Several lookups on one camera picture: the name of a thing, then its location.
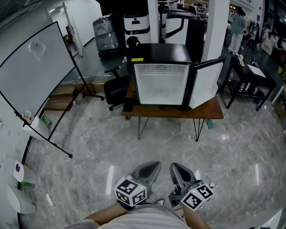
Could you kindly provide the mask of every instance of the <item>forearm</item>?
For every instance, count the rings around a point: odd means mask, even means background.
[[[211,229],[209,225],[204,221],[201,214],[198,211],[192,211],[184,204],[181,204],[187,225],[191,229]]]
[[[168,2],[168,3],[170,3],[170,4],[172,4],[172,3],[175,3],[175,2],[177,2],[178,0],[174,0],[174,1],[170,1],[170,2]]]
[[[115,203],[108,208],[105,208],[103,210],[100,210],[99,212],[95,212],[89,215],[88,217],[85,218],[85,220],[94,220],[99,225],[103,225],[119,216],[124,215],[126,212],[127,210],[121,207],[119,203]]]

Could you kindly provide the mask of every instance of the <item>gray container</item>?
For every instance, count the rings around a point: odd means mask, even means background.
[[[112,15],[103,16],[93,22],[93,30],[95,36],[110,34],[113,32]]]
[[[117,36],[114,32],[110,34],[104,34],[101,36],[96,36],[95,41],[97,44],[97,50],[108,50],[108,49],[114,49],[119,47],[119,42],[117,39]]]

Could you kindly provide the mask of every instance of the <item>person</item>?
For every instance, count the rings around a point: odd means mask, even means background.
[[[265,68],[268,57],[272,54],[273,48],[278,48],[276,35],[274,32],[265,33],[261,41],[260,57],[257,59],[261,68]]]
[[[271,31],[270,25],[266,24],[266,25],[265,25],[265,28],[266,28],[266,30],[265,30],[265,33],[266,33],[266,34]]]
[[[245,27],[245,19],[243,17],[243,10],[241,8],[237,9],[237,14],[233,16],[232,23],[231,23],[231,44],[228,47],[228,52],[235,55],[239,48],[243,38],[243,30]]]
[[[117,202],[65,229],[210,229],[198,211],[194,212],[181,204],[185,222],[162,204],[161,199],[155,204],[139,205],[129,211],[130,209],[125,207],[126,204]]]
[[[259,43],[259,31],[260,31],[259,24],[257,22],[255,22],[254,25],[250,25],[248,37],[247,37],[250,44],[257,45]]]
[[[177,9],[177,1],[178,0],[167,0],[169,9]]]

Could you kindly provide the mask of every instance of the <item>black office chair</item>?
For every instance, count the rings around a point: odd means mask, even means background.
[[[191,5],[189,6],[188,12],[189,12],[189,13],[192,13],[192,14],[194,14],[194,15],[197,14],[196,8],[193,7],[193,6],[191,6]]]
[[[111,105],[109,107],[110,111],[112,111],[114,107],[124,103],[128,86],[131,80],[131,76],[120,77],[116,71],[118,69],[119,67],[116,67],[114,69],[105,71],[105,73],[112,72],[116,77],[116,79],[104,83],[106,101],[109,105]]]

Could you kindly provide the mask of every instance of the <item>whiteboard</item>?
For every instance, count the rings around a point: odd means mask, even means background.
[[[19,46],[2,63],[0,91],[17,112],[29,110],[35,115],[74,67],[55,22]]]

